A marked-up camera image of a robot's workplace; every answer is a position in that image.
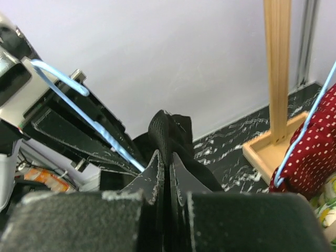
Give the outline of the blue wire hanger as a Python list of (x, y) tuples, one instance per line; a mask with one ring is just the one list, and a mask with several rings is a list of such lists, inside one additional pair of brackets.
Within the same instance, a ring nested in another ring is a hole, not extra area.
[(92, 126), (110, 145), (111, 147), (121, 155), (126, 161), (134, 165), (140, 172), (145, 170), (145, 167), (139, 163), (132, 155), (116, 140), (107, 129), (105, 129), (99, 122), (92, 120), (84, 111), (82, 111), (73, 101), (71, 101), (43, 72), (46, 71), (53, 76), (57, 77), (63, 83), (71, 87), (73, 90), (77, 91), (82, 96), (87, 97), (90, 95), (90, 91), (66, 76), (62, 72), (58, 71), (56, 68), (48, 65), (47, 63), (38, 60), (32, 59), (30, 61), (34, 70), (37, 74), (43, 79), (43, 81), (52, 89), (58, 96), (62, 98), (62, 100), (69, 105), (72, 109), (74, 109), (90, 126)]
[(309, 122), (310, 120), (312, 119), (316, 109), (318, 108), (318, 105), (321, 101), (321, 99), (323, 98), (323, 96), (325, 95), (326, 91), (327, 91), (327, 87), (330, 83), (330, 80), (331, 78), (333, 77), (334, 73), (335, 73), (335, 68), (336, 68), (336, 62), (334, 62), (328, 76), (327, 76), (327, 79), (325, 81), (325, 83), (323, 84), (321, 90), (320, 90), (320, 93), (318, 94), (315, 102), (313, 103), (312, 107), (311, 107), (311, 110), (309, 111), (308, 113), (308, 116), (306, 118), (306, 120), (304, 121), (303, 123), (303, 126), (302, 126), (302, 129), (300, 131), (300, 134), (298, 135), (298, 137), (295, 139), (295, 141), (293, 141), (290, 145), (289, 145), (289, 148), (288, 148), (288, 151), (286, 152), (285, 156), (284, 156), (284, 159), (282, 161), (282, 163), (279, 165), (278, 167), (278, 170), (275, 174), (275, 177), (274, 177), (274, 187), (278, 188), (281, 183), (284, 181), (284, 178), (281, 177), (281, 173), (290, 157), (290, 155), (292, 154), (294, 148), (296, 147), (296, 145), (301, 141), (301, 139), (303, 138), (305, 132), (307, 131), (307, 128), (308, 128), (308, 125), (309, 125)]

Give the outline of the wooden clothes rack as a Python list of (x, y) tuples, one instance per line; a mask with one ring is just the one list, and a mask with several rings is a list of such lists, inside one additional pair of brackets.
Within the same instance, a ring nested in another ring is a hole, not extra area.
[(269, 131), (243, 144), (243, 155), (269, 184), (307, 112), (288, 119), (291, 1), (264, 1), (269, 82)]

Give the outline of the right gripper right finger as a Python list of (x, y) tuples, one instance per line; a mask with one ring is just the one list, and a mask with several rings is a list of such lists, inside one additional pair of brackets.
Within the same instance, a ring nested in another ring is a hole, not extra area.
[(172, 209), (172, 251), (192, 251), (191, 226), (187, 209), (188, 193), (210, 193), (185, 167), (177, 153), (170, 165), (170, 193)]

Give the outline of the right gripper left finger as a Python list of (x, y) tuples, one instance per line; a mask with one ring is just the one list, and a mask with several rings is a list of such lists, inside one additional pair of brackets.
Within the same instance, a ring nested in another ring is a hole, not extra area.
[(155, 150), (147, 168), (122, 193), (141, 193), (143, 206), (136, 251), (163, 250), (164, 163)]

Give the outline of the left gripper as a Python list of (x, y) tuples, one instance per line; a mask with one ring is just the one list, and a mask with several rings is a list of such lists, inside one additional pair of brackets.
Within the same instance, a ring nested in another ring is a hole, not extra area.
[(39, 57), (21, 30), (1, 16), (1, 153), (17, 140), (35, 140), (85, 169), (137, 176), (144, 160), (123, 123), (93, 94), (86, 97), (90, 126), (34, 70)]

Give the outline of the red polka dot skirt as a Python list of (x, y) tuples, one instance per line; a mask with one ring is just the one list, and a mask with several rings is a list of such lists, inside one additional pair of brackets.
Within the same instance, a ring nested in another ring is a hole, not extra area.
[(272, 175), (269, 192), (292, 192), (310, 200), (335, 173), (335, 86), (321, 99), (302, 139), (281, 172), (284, 181), (275, 187)]

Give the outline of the lemon print skirt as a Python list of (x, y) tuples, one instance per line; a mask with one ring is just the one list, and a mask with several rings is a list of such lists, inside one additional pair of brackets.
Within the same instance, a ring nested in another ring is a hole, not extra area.
[(327, 179), (319, 194), (311, 199), (310, 204), (335, 250), (335, 173)]

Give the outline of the black skirt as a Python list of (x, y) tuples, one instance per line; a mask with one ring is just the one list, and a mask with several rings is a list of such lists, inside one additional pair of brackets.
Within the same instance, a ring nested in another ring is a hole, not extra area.
[(194, 159), (192, 120), (189, 116), (158, 111), (149, 123), (148, 131), (133, 139), (144, 160), (148, 163), (155, 150), (159, 150), (166, 169), (172, 163), (172, 153), (177, 153), (186, 169), (213, 192), (222, 186), (213, 173)]

